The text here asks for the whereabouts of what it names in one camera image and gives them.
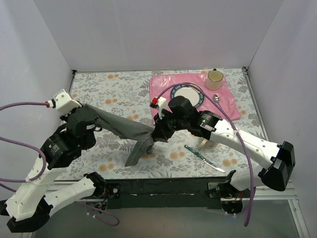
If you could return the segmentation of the grey cloth napkin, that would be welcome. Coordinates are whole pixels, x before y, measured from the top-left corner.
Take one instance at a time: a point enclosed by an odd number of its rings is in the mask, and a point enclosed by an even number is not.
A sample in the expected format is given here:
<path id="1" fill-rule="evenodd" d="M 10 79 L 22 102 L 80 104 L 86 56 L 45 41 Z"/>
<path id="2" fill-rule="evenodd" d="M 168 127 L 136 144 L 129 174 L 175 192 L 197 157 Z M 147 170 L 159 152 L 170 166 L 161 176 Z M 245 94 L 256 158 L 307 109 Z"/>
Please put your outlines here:
<path id="1" fill-rule="evenodd" d="M 97 125 L 99 127 L 112 132 L 121 139 L 136 141 L 132 152 L 126 160 L 126 167 L 136 165 L 143 155 L 151 155 L 153 153 L 155 143 L 152 138 L 153 127 L 114 115 L 88 104 L 86 106 L 97 113 L 99 117 L 97 119 Z"/>

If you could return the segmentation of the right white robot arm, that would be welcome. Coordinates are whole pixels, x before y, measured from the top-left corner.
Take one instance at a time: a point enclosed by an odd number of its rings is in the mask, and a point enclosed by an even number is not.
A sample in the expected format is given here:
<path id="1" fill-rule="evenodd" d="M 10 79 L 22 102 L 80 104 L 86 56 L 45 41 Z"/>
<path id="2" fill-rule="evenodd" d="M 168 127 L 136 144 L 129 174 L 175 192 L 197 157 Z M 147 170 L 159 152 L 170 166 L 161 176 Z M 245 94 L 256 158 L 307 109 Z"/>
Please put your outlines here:
<path id="1" fill-rule="evenodd" d="M 177 96 L 169 102 L 153 98 L 150 106 L 158 111 L 154 116 L 153 138 L 166 142 L 175 131 L 187 130 L 192 135 L 223 144 L 240 153 L 247 152 L 257 162 L 253 170 L 232 170 L 225 181 L 210 189 L 214 197 L 235 197 L 241 191 L 267 186 L 284 191 L 295 167 L 294 146 L 269 142 L 234 127 L 221 116 L 210 111 L 198 111 L 191 102 Z"/>

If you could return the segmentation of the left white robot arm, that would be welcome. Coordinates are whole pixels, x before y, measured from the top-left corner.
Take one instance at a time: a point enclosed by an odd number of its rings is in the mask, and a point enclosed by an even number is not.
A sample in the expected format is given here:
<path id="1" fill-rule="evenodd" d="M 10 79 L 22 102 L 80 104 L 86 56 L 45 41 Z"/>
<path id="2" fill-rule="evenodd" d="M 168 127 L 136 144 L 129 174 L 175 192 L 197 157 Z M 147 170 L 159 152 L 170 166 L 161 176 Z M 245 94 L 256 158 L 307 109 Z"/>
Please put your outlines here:
<path id="1" fill-rule="evenodd" d="M 47 223 L 61 208 L 85 197 L 101 198 L 106 191 L 105 180 L 96 172 L 85 174 L 78 182 L 49 193 L 55 179 L 83 150 L 92 148 L 98 114 L 88 106 L 73 109 L 62 116 L 65 124 L 44 142 L 39 156 L 14 195 L 0 202 L 0 214 L 9 216 L 7 227 L 12 233 L 32 233 Z"/>

